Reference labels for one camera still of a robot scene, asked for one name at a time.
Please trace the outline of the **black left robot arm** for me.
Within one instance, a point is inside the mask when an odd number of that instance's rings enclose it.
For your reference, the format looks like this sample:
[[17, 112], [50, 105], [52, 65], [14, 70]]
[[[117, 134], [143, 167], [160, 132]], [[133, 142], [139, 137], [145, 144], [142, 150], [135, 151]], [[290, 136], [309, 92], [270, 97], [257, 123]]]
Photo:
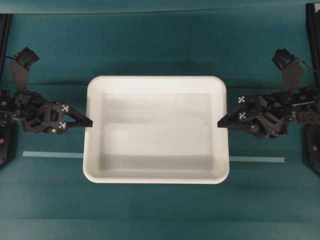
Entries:
[[15, 93], [0, 91], [0, 166], [9, 162], [11, 135], [15, 122], [31, 134], [62, 135], [68, 129], [91, 128], [93, 121], [63, 101], [48, 101], [28, 90], [31, 66], [40, 58], [28, 47], [10, 57], [8, 64]]

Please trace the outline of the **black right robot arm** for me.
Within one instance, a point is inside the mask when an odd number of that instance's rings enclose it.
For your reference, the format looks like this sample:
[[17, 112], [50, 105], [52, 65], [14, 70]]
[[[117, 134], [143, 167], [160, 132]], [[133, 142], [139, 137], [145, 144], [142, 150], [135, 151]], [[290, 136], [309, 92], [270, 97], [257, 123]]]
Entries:
[[312, 65], [277, 49], [272, 62], [281, 72], [282, 91], [240, 96], [237, 108], [217, 126], [242, 131], [261, 139], [288, 134], [291, 122], [306, 124], [308, 164], [320, 171], [320, 4], [306, 4], [306, 28]]

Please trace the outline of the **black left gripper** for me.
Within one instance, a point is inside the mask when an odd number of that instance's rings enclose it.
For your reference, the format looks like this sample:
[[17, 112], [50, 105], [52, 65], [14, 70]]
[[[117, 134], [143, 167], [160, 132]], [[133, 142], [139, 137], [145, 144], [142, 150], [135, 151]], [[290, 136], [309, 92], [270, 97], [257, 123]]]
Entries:
[[[74, 121], [63, 121], [68, 115]], [[93, 121], [66, 102], [50, 102], [36, 92], [9, 97], [9, 127], [20, 122], [26, 133], [64, 134], [68, 129], [91, 128]]]

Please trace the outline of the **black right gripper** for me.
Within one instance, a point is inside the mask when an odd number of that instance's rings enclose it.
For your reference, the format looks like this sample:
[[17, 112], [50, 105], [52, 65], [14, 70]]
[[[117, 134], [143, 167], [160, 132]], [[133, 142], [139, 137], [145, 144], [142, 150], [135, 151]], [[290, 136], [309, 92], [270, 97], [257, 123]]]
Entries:
[[236, 108], [222, 117], [217, 127], [249, 132], [257, 138], [278, 138], [288, 134], [290, 122], [312, 123], [312, 114], [312, 91], [239, 96]]

